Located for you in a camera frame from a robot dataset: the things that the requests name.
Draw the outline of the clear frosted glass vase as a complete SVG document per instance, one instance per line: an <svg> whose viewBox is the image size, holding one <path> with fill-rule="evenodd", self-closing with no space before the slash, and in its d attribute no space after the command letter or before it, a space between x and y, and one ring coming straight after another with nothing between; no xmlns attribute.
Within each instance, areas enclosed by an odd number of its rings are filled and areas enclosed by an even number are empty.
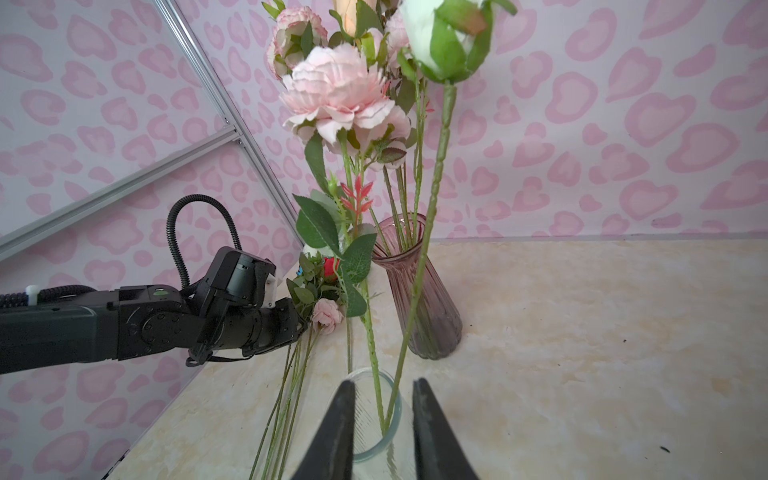
<svg viewBox="0 0 768 480"><path fill-rule="evenodd" d="M389 427L382 429L394 385L385 371L378 374L382 413L378 411L375 378L371 367L352 372L355 385L353 479L416 479L412 411L399 394Z"/></svg>

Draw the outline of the pink ribbed glass vase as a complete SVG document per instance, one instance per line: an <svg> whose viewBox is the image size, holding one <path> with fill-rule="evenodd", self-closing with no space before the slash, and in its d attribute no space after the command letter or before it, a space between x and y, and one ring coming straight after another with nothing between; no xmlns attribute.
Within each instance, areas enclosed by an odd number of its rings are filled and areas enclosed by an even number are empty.
<svg viewBox="0 0 768 480"><path fill-rule="evenodd" d="M402 330L408 324L418 261L424 240L426 218L416 215L411 227L415 242L408 247L398 236L397 225L401 222L392 217L380 223L380 238L373 250L373 262L382 267L387 275L395 308ZM425 264L422 294L418 302L409 349L415 355L439 360L452 354L462 337L463 323L453 300L430 261Z"/></svg>

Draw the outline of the red rose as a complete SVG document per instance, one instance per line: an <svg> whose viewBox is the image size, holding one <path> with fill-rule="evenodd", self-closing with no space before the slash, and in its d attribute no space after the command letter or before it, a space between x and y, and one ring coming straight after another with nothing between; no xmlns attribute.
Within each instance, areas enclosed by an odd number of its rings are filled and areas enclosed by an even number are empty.
<svg viewBox="0 0 768 480"><path fill-rule="evenodd" d="M338 279L337 270L340 260L335 257L327 257L323 262L323 274L326 282L334 283Z"/></svg>

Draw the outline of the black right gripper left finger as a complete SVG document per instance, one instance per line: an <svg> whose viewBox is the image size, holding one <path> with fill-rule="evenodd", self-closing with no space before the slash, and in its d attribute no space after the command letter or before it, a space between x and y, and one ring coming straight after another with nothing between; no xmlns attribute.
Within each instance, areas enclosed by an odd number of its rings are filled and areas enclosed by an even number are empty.
<svg viewBox="0 0 768 480"><path fill-rule="evenodd" d="M353 473L355 385L343 381L294 473L293 480L350 480Z"/></svg>

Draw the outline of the aluminium frame left diagonal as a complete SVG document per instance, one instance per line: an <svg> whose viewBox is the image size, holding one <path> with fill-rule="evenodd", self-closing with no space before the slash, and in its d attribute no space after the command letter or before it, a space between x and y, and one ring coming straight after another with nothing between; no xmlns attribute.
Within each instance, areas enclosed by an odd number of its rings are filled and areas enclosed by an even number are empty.
<svg viewBox="0 0 768 480"><path fill-rule="evenodd" d="M47 238L91 216L170 173L239 138L234 126L228 126L151 166L114 182L85 198L58 209L1 239L1 261L45 241Z"/></svg>

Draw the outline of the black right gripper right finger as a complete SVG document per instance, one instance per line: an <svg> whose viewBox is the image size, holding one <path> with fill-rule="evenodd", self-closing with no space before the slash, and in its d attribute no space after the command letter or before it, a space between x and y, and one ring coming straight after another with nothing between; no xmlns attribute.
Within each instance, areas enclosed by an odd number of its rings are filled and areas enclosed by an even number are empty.
<svg viewBox="0 0 768 480"><path fill-rule="evenodd" d="M412 407L416 477L420 480L478 480L429 382L424 378L413 382Z"/></svg>

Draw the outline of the pale pink carnation spray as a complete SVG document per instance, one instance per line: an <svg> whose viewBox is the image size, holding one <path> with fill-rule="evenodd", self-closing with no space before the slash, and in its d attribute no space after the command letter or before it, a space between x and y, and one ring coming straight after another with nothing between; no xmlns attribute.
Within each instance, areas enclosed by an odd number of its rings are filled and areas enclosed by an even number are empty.
<svg viewBox="0 0 768 480"><path fill-rule="evenodd" d="M372 211L369 171L399 166L412 132L405 107L391 81L394 53L387 23L395 1L377 1L373 10L358 5L355 36L337 22L330 32L309 6L283 1L262 6L274 22L266 47L266 65L284 90L280 99L288 115L284 127L302 142L304 158L317 187L296 196L298 233L310 253L340 260L338 295L349 318L358 318L373 372L378 372L367 278L380 230Z"/></svg>

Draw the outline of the white artificial rose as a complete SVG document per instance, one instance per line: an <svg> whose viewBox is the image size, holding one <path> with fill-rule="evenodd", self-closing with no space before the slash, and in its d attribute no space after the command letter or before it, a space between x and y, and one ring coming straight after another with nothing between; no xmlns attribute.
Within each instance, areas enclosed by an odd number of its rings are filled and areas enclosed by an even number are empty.
<svg viewBox="0 0 768 480"><path fill-rule="evenodd" d="M411 288L408 321L387 407L386 425L391 424L394 416L408 344L415 330L418 302L423 293L444 163L450 147L457 85L472 77L486 60L492 44L494 12L504 10L508 15L515 16L519 10L514 2L508 0L404 1L401 8L412 59L428 80L443 86L443 105L423 240Z"/></svg>

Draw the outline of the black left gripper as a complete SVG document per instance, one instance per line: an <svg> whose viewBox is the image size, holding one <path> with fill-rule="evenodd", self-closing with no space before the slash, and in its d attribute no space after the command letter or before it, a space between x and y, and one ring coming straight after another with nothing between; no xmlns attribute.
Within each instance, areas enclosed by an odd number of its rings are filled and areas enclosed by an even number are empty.
<svg viewBox="0 0 768 480"><path fill-rule="evenodd" d="M216 253L206 275L185 289L191 311L204 320L187 364L227 362L216 353L239 349L247 360L298 342L308 321L289 297L273 298L276 266L231 247Z"/></svg>

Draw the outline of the aluminium frame left post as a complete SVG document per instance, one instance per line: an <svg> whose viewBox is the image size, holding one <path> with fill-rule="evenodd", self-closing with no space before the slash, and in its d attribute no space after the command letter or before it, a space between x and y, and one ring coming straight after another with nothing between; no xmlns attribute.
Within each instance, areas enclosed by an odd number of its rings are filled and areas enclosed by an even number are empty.
<svg viewBox="0 0 768 480"><path fill-rule="evenodd" d="M297 211L271 168L258 142L232 100L223 81L206 55L178 3L173 0L154 0L157 10L171 30L192 69L207 90L209 97L225 122L238 133L238 139L248 161L260 177L277 210L288 225L293 237L301 243L295 226Z"/></svg>

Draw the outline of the peach artificial rose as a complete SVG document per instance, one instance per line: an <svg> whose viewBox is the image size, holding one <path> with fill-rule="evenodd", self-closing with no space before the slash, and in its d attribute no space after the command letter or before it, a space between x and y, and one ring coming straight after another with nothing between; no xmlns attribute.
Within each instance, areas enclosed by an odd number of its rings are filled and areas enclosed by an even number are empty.
<svg viewBox="0 0 768 480"><path fill-rule="evenodd" d="M340 15L343 30L350 36L355 36L358 23L358 5L365 4L373 10L377 7L376 0L334 0L334 10Z"/></svg>

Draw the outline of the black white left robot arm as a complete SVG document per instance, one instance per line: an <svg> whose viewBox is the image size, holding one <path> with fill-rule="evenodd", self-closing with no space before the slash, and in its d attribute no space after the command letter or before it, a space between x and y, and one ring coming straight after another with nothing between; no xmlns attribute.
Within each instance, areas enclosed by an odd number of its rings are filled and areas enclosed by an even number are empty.
<svg viewBox="0 0 768 480"><path fill-rule="evenodd" d="M139 285L96 291L82 285L44 289L32 305L1 298L4 374L74 363L130 360L184 349L189 367L242 359L297 342L309 323L293 301L272 301L276 267L222 247L206 275L181 290Z"/></svg>

